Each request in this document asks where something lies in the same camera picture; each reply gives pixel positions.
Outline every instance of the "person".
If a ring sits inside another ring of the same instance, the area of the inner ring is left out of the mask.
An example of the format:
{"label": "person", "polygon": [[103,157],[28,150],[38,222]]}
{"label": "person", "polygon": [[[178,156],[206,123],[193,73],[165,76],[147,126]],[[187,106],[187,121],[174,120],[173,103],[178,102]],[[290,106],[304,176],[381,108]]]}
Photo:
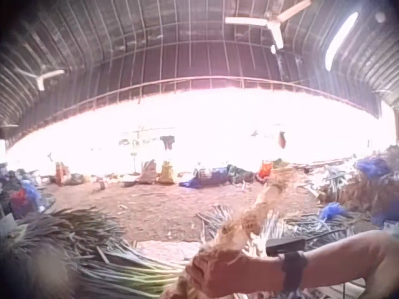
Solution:
{"label": "person", "polygon": [[[364,278],[366,289],[361,298],[382,299],[399,288],[399,239],[385,231],[357,234],[305,252],[303,258],[305,266],[297,277],[301,289]],[[281,256],[259,259],[233,250],[207,250],[193,258],[186,273],[189,282],[209,298],[233,293],[283,292],[284,259]]]}

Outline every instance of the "curved metal roof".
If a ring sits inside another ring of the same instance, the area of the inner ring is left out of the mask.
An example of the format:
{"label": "curved metal roof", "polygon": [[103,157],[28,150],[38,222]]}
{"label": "curved metal roof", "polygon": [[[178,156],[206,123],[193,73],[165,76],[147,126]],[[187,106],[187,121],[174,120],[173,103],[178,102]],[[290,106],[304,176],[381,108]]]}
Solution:
{"label": "curved metal roof", "polygon": [[[50,122],[151,93],[296,88],[278,82],[346,99],[376,116],[380,99],[399,109],[399,35],[388,1],[315,0],[282,25],[284,48],[275,55],[266,28],[224,23],[228,16],[278,14],[296,2],[38,1],[1,42],[0,119],[20,125],[9,136],[15,142]],[[325,52],[354,11],[357,22],[328,72]],[[59,69],[65,74],[46,80],[41,92],[23,74]]]}

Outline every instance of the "wrist strap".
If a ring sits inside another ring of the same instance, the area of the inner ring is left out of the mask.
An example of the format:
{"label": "wrist strap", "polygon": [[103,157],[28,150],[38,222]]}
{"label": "wrist strap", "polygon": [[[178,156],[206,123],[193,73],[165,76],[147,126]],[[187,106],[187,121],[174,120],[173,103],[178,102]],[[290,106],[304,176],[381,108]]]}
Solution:
{"label": "wrist strap", "polygon": [[281,267],[281,270],[286,274],[283,293],[290,293],[299,288],[306,265],[307,261],[302,253],[289,252],[284,254]]}

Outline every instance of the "bright opening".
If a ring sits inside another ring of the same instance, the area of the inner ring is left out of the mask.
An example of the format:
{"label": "bright opening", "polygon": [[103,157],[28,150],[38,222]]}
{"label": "bright opening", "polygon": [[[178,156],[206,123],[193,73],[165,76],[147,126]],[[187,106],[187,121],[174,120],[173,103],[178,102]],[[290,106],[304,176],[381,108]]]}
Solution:
{"label": "bright opening", "polygon": [[327,53],[325,55],[325,68],[330,72],[332,62],[334,61],[334,57],[338,52],[339,47],[342,45],[346,37],[348,36],[350,30],[353,25],[355,25],[356,19],[358,17],[358,13],[355,12],[348,17],[348,19],[342,24],[341,28],[338,30],[337,34],[332,39],[332,42],[327,49]]}

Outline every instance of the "red bag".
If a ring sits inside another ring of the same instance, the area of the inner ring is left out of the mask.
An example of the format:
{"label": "red bag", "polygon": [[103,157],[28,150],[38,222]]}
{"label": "red bag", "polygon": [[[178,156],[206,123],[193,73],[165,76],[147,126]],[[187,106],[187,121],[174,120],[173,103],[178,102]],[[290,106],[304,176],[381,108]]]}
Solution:
{"label": "red bag", "polygon": [[263,161],[262,166],[259,172],[257,173],[257,176],[259,176],[259,178],[261,179],[266,179],[268,176],[270,176],[272,168],[273,168],[273,162]]}

